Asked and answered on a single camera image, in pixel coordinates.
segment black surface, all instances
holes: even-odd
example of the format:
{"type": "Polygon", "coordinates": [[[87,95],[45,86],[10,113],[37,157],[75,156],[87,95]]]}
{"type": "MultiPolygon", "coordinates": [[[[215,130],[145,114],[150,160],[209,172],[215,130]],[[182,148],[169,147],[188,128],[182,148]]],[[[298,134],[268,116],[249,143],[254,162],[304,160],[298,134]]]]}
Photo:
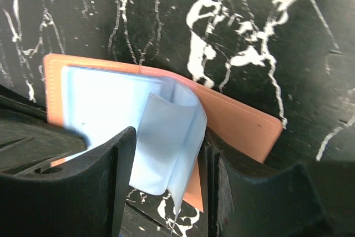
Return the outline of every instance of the black surface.
{"type": "Polygon", "coordinates": [[[209,236],[346,236],[355,234],[355,163],[309,162],[279,173],[237,153],[211,130],[204,149],[215,195],[209,236]]]}
{"type": "MultiPolygon", "coordinates": [[[[18,0],[22,36],[16,38],[20,31],[14,0],[1,0],[0,84],[27,98],[34,93],[37,103],[44,105],[41,64],[43,56],[51,52],[129,63],[134,63],[135,58],[143,65],[191,78],[187,69],[191,33],[186,15],[196,1],[18,0]]],[[[267,165],[278,170],[300,160],[314,160],[321,148],[324,148],[322,159],[355,160],[355,6],[353,0],[312,1],[293,3],[287,10],[288,21],[274,28],[275,35],[268,42],[269,51],[277,61],[274,77],[281,88],[288,119],[287,128],[266,160],[267,165]]],[[[233,0],[224,4],[250,18],[242,2],[233,0]]],[[[258,26],[264,24],[270,10],[275,8],[271,0],[247,0],[247,3],[258,26]]],[[[225,63],[247,44],[245,36],[239,38],[235,33],[238,25],[228,27],[226,22],[218,24],[216,34],[206,39],[215,50],[218,47],[226,55],[218,52],[205,65],[205,74],[215,81],[216,90],[220,90],[218,85],[225,78],[225,63]]],[[[193,30],[201,35],[207,23],[208,19],[202,19],[193,30]]],[[[259,43],[253,46],[260,51],[259,43]]],[[[265,60],[264,64],[265,67],[254,64],[232,67],[223,93],[280,117],[275,86],[268,76],[270,61],[265,60]]],[[[140,192],[133,194],[140,197],[140,192]]],[[[147,203],[140,208],[156,216],[156,207],[147,203]]],[[[170,208],[166,216],[174,216],[170,208]]]]}
{"type": "Polygon", "coordinates": [[[112,236],[120,232],[135,130],[39,174],[0,173],[0,236],[112,236]]]}
{"type": "Polygon", "coordinates": [[[45,110],[0,85],[0,172],[41,173],[87,149],[83,138],[45,121],[45,110]]]}
{"type": "Polygon", "coordinates": [[[124,208],[121,234],[124,237],[171,236],[168,229],[161,227],[161,225],[152,221],[148,216],[132,208],[130,205],[126,205],[124,208]]]}

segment ridged rubber surface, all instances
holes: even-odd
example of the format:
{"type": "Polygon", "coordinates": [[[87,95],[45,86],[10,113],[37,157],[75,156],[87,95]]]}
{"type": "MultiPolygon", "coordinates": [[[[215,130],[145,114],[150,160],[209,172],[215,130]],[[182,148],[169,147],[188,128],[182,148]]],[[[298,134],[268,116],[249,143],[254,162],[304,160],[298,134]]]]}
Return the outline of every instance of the ridged rubber surface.
{"type": "Polygon", "coordinates": [[[42,172],[53,160],[86,148],[81,137],[60,127],[0,109],[0,172],[42,172]]]}

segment orange leather wallet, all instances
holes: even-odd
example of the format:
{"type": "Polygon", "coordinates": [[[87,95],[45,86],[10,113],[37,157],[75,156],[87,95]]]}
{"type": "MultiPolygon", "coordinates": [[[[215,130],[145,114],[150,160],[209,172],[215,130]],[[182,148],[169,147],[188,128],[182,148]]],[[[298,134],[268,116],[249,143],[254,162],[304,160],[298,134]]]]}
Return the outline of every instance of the orange leather wallet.
{"type": "MultiPolygon", "coordinates": [[[[170,77],[192,89],[207,115],[207,126],[229,145],[263,162],[282,131],[277,119],[249,107],[210,88],[178,74],[142,65],[111,62],[107,60],[50,54],[44,59],[47,87],[48,122],[63,126],[62,70],[64,67],[85,67],[119,73],[141,74],[153,77],[170,77]]],[[[187,187],[184,200],[203,211],[200,176],[197,162],[187,187]]]]}

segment bifold wallet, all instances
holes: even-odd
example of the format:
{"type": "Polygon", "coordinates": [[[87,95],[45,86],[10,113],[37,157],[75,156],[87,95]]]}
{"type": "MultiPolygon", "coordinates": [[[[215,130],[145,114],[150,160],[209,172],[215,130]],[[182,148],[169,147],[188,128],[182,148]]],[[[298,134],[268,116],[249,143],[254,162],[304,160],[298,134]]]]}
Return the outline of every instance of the bifold wallet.
{"type": "Polygon", "coordinates": [[[206,126],[258,162],[282,130],[278,119],[166,70],[57,54],[44,67],[48,122],[78,132],[89,149],[136,128],[130,185],[168,189],[177,209],[184,198],[203,211],[196,158],[206,126]]]}

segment light blue plastic sleeve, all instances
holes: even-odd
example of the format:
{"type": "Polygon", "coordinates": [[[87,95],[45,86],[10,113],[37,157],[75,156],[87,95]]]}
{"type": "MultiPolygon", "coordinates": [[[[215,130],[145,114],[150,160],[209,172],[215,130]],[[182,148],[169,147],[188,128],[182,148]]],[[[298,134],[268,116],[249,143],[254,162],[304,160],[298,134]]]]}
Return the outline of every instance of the light blue plastic sleeve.
{"type": "Polygon", "coordinates": [[[92,149],[133,126],[130,185],[152,195],[168,189],[179,210],[207,125],[196,94],[167,77],[81,67],[65,67],[62,77],[64,127],[92,149]]]}

